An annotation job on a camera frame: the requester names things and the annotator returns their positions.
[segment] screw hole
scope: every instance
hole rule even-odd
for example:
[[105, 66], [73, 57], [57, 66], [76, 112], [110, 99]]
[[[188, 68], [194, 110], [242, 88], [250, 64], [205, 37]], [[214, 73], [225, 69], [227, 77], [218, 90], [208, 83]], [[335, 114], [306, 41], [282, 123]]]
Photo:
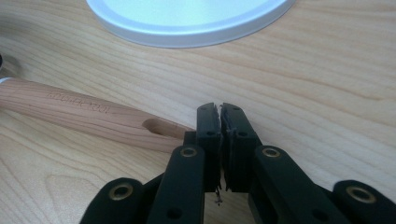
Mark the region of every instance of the screw hole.
[[183, 212], [180, 209], [178, 209], [178, 208], [171, 208], [171, 209], [168, 210], [166, 215], [170, 219], [179, 219], [179, 218], [181, 218], [181, 216], [183, 216]]
[[312, 210], [312, 216], [314, 216], [314, 218], [316, 218], [319, 221], [325, 222], [329, 220], [329, 216], [324, 213], [323, 211], [320, 211], [318, 209], [314, 209]]
[[356, 201], [361, 203], [375, 203], [375, 196], [367, 189], [350, 186], [346, 188], [346, 192]]
[[266, 156], [266, 157], [279, 157], [280, 156], [280, 152], [273, 148], [263, 149], [262, 154], [264, 154], [264, 156]]
[[197, 154], [197, 150], [192, 147], [186, 147], [181, 149], [180, 154], [183, 157], [194, 157]]
[[108, 193], [111, 200], [120, 201], [128, 198], [134, 192], [134, 187], [129, 183], [118, 184]]

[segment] white lid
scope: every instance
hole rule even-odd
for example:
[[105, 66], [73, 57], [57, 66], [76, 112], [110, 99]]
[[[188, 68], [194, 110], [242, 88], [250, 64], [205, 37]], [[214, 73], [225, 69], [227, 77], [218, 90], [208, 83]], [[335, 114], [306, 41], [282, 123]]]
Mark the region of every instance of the white lid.
[[250, 35], [295, 0], [87, 0], [113, 34], [162, 48], [214, 45]]

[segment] hole in wooden handle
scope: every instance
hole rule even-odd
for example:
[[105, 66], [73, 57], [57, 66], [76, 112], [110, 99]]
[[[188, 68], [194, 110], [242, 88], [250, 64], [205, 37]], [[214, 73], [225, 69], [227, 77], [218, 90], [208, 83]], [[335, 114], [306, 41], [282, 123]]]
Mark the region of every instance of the hole in wooden handle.
[[177, 139], [183, 139], [184, 132], [191, 131], [187, 127], [164, 119], [147, 119], [143, 122], [142, 126], [151, 133], [175, 137]]

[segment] metal rivet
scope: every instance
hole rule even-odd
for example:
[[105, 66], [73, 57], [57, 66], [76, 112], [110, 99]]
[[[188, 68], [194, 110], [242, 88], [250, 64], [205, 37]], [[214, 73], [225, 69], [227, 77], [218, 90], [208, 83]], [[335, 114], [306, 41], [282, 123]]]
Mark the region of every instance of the metal rivet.
[[195, 148], [192, 147], [186, 147], [181, 149], [180, 154], [183, 157], [194, 157], [197, 154], [197, 150]]
[[262, 154], [266, 157], [276, 158], [280, 156], [280, 152], [274, 148], [265, 148], [262, 150]]
[[134, 192], [134, 187], [129, 183], [118, 184], [108, 193], [111, 200], [120, 201], [128, 198]]
[[356, 201], [361, 203], [375, 203], [376, 197], [367, 189], [363, 189], [356, 186], [349, 186], [346, 188], [347, 194]]

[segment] wooden dowel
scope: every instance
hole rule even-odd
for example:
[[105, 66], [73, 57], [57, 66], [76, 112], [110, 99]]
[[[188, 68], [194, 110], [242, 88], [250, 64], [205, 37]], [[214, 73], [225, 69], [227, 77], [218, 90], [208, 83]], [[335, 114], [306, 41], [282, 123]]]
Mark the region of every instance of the wooden dowel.
[[136, 147], [171, 152], [191, 129], [125, 105], [27, 81], [0, 79], [0, 107]]

